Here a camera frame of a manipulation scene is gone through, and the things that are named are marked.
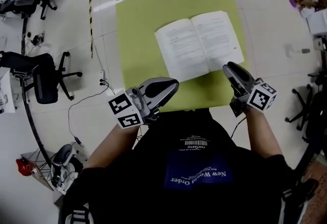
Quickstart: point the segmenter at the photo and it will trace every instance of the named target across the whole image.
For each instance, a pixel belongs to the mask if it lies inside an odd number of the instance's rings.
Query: open book
[[[155,32],[169,76],[179,82],[244,61],[226,12],[172,22]]]

